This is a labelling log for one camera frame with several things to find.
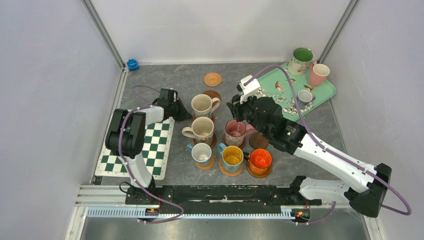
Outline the dark walnut wooden coaster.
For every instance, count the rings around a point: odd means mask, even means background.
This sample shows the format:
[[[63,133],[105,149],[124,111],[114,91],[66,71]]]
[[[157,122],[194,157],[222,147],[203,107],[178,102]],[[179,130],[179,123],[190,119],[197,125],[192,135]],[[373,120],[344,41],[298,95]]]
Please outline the dark walnut wooden coaster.
[[[253,149],[266,149],[269,145],[269,140],[260,133],[252,133],[249,137],[249,144]]]

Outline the yellow inside mug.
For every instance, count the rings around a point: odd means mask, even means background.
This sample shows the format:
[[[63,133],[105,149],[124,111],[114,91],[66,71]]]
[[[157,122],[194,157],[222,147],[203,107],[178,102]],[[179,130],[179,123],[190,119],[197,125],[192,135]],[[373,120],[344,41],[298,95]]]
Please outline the yellow inside mug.
[[[243,163],[243,151],[234,145],[225,146],[224,143],[218,145],[218,150],[221,154],[221,159],[224,160],[224,169],[228,172],[235,173],[239,169],[240,164]]]

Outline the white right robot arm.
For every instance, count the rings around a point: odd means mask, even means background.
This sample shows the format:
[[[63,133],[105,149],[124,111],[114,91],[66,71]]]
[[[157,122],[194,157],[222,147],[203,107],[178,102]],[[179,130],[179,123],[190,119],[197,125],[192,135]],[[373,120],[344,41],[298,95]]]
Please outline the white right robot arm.
[[[327,145],[304,126],[285,118],[282,107],[271,97],[249,96],[241,102],[240,95],[235,95],[226,105],[234,120],[252,125],[275,149],[308,160],[339,178],[297,177],[288,191],[293,203],[342,202],[367,217],[379,215],[392,175],[390,166],[368,164]]]

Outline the orange mug black handle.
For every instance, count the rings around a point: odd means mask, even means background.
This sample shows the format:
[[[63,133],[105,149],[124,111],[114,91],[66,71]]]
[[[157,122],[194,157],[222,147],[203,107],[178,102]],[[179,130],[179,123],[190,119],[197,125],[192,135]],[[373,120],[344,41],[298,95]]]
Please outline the orange mug black handle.
[[[253,150],[251,153],[243,152],[243,159],[249,163],[250,169],[258,175],[264,174],[272,166],[272,155],[263,148]]]

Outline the brown ridged wooden coaster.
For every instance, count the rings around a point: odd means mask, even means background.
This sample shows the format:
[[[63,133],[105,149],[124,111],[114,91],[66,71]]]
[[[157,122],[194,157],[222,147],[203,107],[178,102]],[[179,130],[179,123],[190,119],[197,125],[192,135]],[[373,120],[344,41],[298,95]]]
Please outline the brown ridged wooden coaster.
[[[263,179],[263,178],[266,178],[271,172],[272,172],[272,165],[266,170],[266,172],[264,173],[264,174],[255,174],[252,170],[251,170],[251,168],[250,168],[250,165],[249,165],[250,163],[248,162],[247,163],[247,165],[246,165],[246,168],[247,168],[247,171],[249,172],[249,174],[251,175],[251,176],[253,176],[254,178],[257,178],[257,179]]]

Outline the blue patterned mug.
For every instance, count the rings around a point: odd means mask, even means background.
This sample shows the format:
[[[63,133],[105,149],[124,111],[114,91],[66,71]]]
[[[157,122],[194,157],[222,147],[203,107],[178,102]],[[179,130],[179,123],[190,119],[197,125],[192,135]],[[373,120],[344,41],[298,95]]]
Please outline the blue patterned mug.
[[[206,162],[212,156],[212,149],[206,143],[187,144],[187,149],[191,153],[191,157],[197,162]]]

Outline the large cream mug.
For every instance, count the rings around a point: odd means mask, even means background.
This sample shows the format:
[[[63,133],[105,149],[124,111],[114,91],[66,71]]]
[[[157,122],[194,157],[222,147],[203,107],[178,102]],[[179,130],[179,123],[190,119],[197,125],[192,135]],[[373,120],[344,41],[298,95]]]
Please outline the large cream mug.
[[[220,106],[221,100],[218,97],[211,98],[206,94],[198,94],[191,100],[191,107],[195,118],[208,117],[212,119],[212,114]]]

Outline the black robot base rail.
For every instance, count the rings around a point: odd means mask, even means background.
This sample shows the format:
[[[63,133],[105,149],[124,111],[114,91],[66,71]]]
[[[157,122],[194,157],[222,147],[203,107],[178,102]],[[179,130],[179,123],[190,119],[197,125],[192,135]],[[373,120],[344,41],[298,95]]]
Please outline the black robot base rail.
[[[320,206],[298,191],[277,185],[162,185],[149,190],[153,196],[131,186],[127,205],[159,206],[161,214],[277,214],[281,206]]]

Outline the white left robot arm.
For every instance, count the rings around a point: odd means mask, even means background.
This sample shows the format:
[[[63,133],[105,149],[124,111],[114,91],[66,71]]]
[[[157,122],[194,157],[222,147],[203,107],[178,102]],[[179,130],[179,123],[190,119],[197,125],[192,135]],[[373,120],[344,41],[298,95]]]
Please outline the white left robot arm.
[[[107,129],[105,147],[121,160],[130,184],[139,188],[137,196],[145,204],[151,204],[157,198],[157,190],[150,186],[153,176],[142,155],[146,126],[169,118],[181,122],[191,119],[192,115],[176,90],[162,88],[159,97],[151,104],[134,109],[116,108]]]

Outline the light cork coaster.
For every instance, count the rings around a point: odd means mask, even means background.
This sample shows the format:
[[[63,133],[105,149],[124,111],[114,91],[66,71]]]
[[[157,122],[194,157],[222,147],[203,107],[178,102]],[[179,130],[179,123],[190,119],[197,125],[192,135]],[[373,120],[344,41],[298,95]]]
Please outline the light cork coaster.
[[[222,76],[217,72],[210,72],[203,78],[204,83],[209,87],[216,87],[222,82]]]

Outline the pink white mug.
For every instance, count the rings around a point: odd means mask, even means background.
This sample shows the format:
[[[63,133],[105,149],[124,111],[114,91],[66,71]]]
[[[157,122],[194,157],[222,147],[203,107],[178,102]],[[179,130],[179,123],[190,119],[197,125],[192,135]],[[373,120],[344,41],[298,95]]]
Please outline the pink white mug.
[[[318,87],[321,85],[330,74],[330,69],[327,65],[317,62],[312,62],[310,66],[310,75],[308,84],[311,87]]]

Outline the white floral mug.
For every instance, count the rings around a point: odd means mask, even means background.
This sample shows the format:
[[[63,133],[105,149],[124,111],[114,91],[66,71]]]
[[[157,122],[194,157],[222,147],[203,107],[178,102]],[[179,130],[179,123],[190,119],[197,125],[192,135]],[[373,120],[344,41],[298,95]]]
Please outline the white floral mug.
[[[184,127],[181,133],[188,138],[196,139],[198,143],[210,145],[213,141],[215,125],[208,117],[196,118],[190,127]]]

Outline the woven rattan coaster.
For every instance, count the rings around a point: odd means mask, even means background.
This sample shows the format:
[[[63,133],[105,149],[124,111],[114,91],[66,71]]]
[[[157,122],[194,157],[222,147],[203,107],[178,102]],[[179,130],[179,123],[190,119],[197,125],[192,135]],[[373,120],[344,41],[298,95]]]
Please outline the woven rattan coaster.
[[[225,170],[224,162],[225,161],[222,158],[219,160],[219,169],[224,175],[226,175],[228,177],[235,177],[243,171],[244,163],[240,164],[240,167],[238,168],[238,170],[236,172],[229,172],[229,171]]]

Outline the pink patterned mug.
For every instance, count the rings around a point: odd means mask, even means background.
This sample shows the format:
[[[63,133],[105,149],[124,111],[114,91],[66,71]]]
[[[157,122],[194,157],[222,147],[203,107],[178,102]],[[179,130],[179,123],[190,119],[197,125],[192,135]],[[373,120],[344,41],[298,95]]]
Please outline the pink patterned mug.
[[[225,125],[224,143],[227,146],[240,147],[245,142],[245,138],[254,133],[255,128],[243,121],[230,120]]]

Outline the brown wooden saucer coaster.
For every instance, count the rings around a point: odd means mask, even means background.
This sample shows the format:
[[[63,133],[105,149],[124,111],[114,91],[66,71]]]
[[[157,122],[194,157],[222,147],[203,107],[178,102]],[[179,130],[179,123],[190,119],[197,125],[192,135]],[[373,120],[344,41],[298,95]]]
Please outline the brown wooden saucer coaster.
[[[213,122],[215,121],[216,117],[215,117],[215,114],[214,114],[214,113],[212,113],[212,114],[211,114],[210,119],[211,119]]]
[[[203,92],[203,94],[209,96],[211,99],[213,98],[218,98],[220,100],[222,99],[221,95],[215,90],[206,90]]]
[[[241,145],[238,146],[238,148],[243,149],[246,145],[246,138],[243,139],[243,142],[241,143]],[[222,136],[222,143],[224,143],[225,146],[229,146],[225,140],[225,136]]]
[[[193,139],[193,144],[194,145],[196,145],[196,144],[198,144],[199,142],[196,140],[196,139]],[[216,143],[217,143],[217,135],[214,133],[213,134],[213,138],[212,138],[212,142],[211,142],[211,144],[209,145],[211,148],[213,148],[215,145],[216,145]]]

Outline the light orange wooden coaster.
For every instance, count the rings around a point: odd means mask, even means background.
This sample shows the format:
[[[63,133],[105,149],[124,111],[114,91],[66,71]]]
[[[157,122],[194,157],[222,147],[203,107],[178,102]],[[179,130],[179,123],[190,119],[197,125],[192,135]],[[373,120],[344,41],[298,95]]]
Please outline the light orange wooden coaster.
[[[195,165],[197,168],[201,169],[201,170],[207,170],[210,169],[215,163],[215,157],[211,156],[211,158],[208,161],[205,162],[198,162],[195,161]]]

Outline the green inside mug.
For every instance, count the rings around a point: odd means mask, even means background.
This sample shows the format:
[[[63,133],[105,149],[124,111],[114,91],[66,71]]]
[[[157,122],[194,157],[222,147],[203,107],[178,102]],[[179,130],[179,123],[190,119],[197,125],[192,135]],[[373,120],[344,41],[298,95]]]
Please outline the green inside mug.
[[[311,49],[304,47],[296,48],[288,62],[287,70],[294,76],[304,75],[312,59],[313,53]]]

